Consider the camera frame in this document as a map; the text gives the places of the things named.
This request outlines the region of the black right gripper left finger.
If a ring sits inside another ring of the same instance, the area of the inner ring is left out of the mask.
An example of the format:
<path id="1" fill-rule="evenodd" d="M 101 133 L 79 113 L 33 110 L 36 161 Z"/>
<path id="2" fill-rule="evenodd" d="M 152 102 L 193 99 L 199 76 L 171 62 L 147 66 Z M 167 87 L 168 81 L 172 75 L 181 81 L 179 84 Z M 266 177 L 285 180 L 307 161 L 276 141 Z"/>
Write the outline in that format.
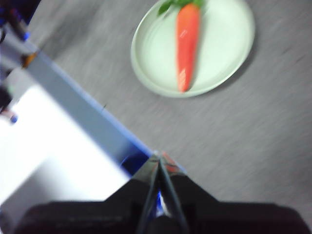
<path id="1" fill-rule="evenodd" d="M 30 208 L 16 234 L 134 234 L 156 215 L 159 156 L 152 155 L 105 201 L 59 201 Z"/>

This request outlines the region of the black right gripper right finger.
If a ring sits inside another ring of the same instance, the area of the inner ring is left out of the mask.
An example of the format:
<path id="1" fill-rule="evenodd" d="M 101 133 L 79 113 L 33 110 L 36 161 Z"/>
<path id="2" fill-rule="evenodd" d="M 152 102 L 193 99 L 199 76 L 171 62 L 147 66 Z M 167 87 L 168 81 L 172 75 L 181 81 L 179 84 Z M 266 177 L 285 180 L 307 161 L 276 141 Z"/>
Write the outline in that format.
<path id="1" fill-rule="evenodd" d="M 221 201 L 191 180 L 167 154 L 160 158 L 174 204 L 191 234 L 310 234 L 294 209 L 274 203 Z"/>

